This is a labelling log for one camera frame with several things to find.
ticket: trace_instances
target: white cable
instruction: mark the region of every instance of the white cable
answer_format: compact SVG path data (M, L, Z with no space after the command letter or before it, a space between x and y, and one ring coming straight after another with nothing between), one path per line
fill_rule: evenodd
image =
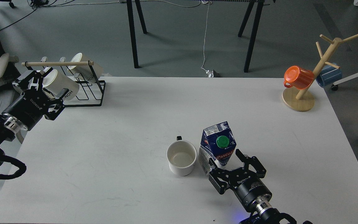
M104 4L112 4L112 3L119 3L119 1L116 1L116 2L106 2L106 3L75 3L75 4L69 4L69 5L50 6L50 7L79 6L79 5L104 5Z
M171 2L167 2L167 1L162 1L162 0L144 0L144 1L140 1L140 2L165 2L165 3L169 3L175 6L180 6ZM79 6L79 5L104 5L104 4L112 4L112 3L119 3L119 1L116 2L106 2L106 3L76 3L76 4L69 4L69 5L61 5L61 6L50 6L50 7L63 7L63 6ZM197 7L201 4L201 1L198 3L198 5L196 6L180 6L180 7L185 7L185 8L192 8L192 7Z
M201 3L203 3L204 5L210 5L210 4L212 4L212 1L202 0Z
M177 5L177 4L174 4L174 3L171 3L171 2L167 2L167 1L162 1L162 0L144 0L144 1L140 1L140 2L166 2L166 3L169 3L169 4L175 5L175 6L180 6L180 5ZM201 1L199 1L199 4L196 5L196 6L180 6L180 7L192 8L192 7L197 7L200 4L201 4Z
M204 34L204 49L203 49L203 55L204 55L204 61L203 61L203 65L201 66L201 68L206 72L205 68L204 68L204 64L205 64L205 37L206 37L206 28L208 27L208 12L209 12L209 5L208 5L208 9L206 11L206 21L205 21L205 34Z

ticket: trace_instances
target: round wooden base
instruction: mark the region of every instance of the round wooden base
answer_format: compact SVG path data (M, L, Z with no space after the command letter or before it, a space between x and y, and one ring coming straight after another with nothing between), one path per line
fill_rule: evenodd
M314 97L310 92L306 92L301 100L296 99L299 89L295 87L286 88L282 93L282 100L284 103L289 106L291 109L306 112L313 108L314 106Z

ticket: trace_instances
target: caster wheel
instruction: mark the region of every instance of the caster wheel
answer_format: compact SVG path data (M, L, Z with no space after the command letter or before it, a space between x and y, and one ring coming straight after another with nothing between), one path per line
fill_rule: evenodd
M331 90L332 90L332 91L337 91L337 90L338 90L338 85L332 84Z

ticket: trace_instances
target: orange cup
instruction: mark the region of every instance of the orange cup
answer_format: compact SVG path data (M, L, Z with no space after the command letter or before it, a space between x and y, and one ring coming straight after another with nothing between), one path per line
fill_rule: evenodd
M314 74L310 70L303 69L299 66L291 66L284 73L284 86L291 88L295 86L297 89L308 88L314 81Z

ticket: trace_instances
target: robotic arm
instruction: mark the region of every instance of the robotic arm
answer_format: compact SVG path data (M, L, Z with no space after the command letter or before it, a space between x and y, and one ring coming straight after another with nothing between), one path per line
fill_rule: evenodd
M250 213L250 217L239 224L280 224L280 220L283 219L290 224L296 224L292 216L280 213L269 203L272 193L260 180L264 178L266 169L257 157L243 155L239 149L236 149L236 156L244 166L233 170L220 169L212 159L209 159L209 181L219 194L224 194L228 189L232 190L245 210ZM254 167L256 172L249 170L249 165Z
M55 120L63 111L62 98L68 89L62 89L55 99L50 99L43 91L42 82L51 71L52 68L49 67L44 71L28 70L12 83L21 91L21 95L0 115L0 144L3 141L13 141L15 134L21 129L30 131L42 116ZM6 156L0 149L0 166L3 162L9 162L19 169L12 175L0 174L0 180L20 177L26 171L24 163Z

